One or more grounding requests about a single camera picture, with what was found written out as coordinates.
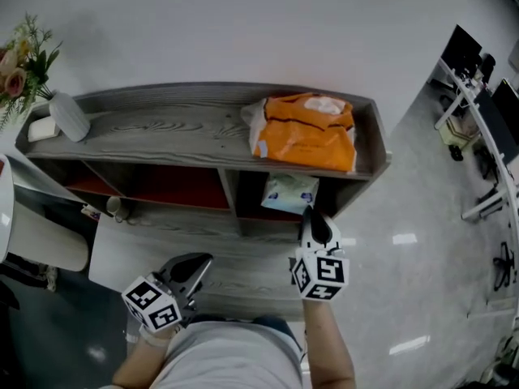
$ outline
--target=orange package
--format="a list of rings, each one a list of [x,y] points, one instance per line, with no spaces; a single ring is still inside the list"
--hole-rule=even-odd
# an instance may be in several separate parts
[[[349,172],[355,148],[347,131],[353,129],[352,105],[318,94],[270,97],[263,113],[251,123],[255,156]]]

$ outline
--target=white plastic bag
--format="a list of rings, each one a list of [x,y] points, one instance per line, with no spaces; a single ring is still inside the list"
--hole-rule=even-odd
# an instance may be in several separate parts
[[[319,179],[300,174],[268,176],[261,206],[302,215],[307,206],[314,207]]]

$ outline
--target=mug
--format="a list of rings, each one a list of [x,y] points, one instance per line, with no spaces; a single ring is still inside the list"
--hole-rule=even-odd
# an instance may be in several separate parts
[[[112,196],[106,201],[106,211],[112,215],[117,223],[121,223],[130,215],[130,207],[121,198]]]

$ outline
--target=person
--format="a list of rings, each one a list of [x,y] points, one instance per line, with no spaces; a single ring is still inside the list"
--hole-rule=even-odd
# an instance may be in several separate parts
[[[354,367],[327,302],[303,300],[314,389],[354,389]],[[198,316],[183,330],[142,332],[106,388],[301,388],[303,353],[288,324]]]

